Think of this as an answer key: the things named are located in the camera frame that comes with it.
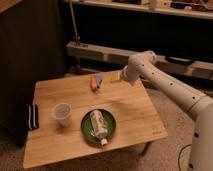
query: wooden table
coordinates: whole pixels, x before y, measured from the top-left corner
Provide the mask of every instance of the wooden table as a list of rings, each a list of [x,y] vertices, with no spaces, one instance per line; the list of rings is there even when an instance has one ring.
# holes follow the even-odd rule
[[[95,153],[124,148],[167,137],[167,132],[150,98],[138,80],[111,83],[115,72],[100,73],[101,88],[90,89],[90,76],[76,76],[36,83],[34,104],[39,109],[37,130],[28,132],[24,168],[46,165]],[[61,128],[52,118],[53,107],[61,102],[72,106],[71,124]],[[90,146],[80,130],[84,115],[102,108],[113,114],[116,130],[104,148]]]

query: white paper cup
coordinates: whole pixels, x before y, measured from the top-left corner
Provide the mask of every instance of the white paper cup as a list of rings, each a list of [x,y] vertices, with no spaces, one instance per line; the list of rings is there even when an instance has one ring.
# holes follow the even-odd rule
[[[59,103],[53,108],[53,118],[61,126],[67,127],[70,124],[71,106],[68,103]]]

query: small object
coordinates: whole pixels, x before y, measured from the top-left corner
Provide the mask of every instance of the small object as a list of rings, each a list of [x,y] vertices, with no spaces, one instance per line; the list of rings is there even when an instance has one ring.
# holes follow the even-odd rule
[[[91,87],[92,91],[96,91],[98,89],[97,83],[96,83],[96,78],[94,75],[92,75],[90,77],[90,87]]]
[[[111,83],[121,82],[121,72],[116,72],[115,75],[110,80]]]
[[[100,76],[100,75],[95,75],[95,80],[96,80],[97,88],[100,88],[101,83],[102,83],[102,80],[103,80],[102,76]]]
[[[70,124],[71,106],[67,103],[59,103],[53,108],[53,118],[63,127]]]
[[[38,123],[38,106],[30,105],[28,106],[28,130],[33,130],[39,128]]]
[[[104,123],[106,124],[107,127],[107,141],[109,142],[110,139],[112,139],[115,130],[116,130],[116,120],[114,118],[114,116],[107,110],[104,109],[97,109],[99,111],[101,111],[103,117],[104,117]],[[84,117],[81,120],[81,132],[84,136],[84,139],[90,144],[100,144],[100,140],[98,138],[96,138],[95,134],[94,134],[94,130],[92,127],[92,123],[91,123],[91,118],[90,118],[90,113],[94,111],[88,111]]]
[[[102,146],[106,145],[108,143],[106,139],[108,131],[101,111],[93,110],[90,113],[90,118],[96,138],[100,140]]]

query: orange object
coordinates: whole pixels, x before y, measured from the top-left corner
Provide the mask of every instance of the orange object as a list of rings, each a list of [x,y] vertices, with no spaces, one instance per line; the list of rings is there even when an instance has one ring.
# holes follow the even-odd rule
[[[90,77],[90,87],[92,89],[92,91],[96,91],[97,90],[97,84],[96,84],[96,78],[95,76],[91,76]]]

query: table leg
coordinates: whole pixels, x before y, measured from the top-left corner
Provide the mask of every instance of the table leg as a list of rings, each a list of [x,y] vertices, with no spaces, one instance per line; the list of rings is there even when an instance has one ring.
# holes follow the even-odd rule
[[[141,152],[141,155],[142,155],[142,156],[145,156],[145,155],[146,155],[146,153],[147,153],[148,149],[150,148],[150,145],[151,145],[151,144],[152,144],[152,142],[147,142],[147,143],[145,144],[145,147],[144,147],[143,151]]]

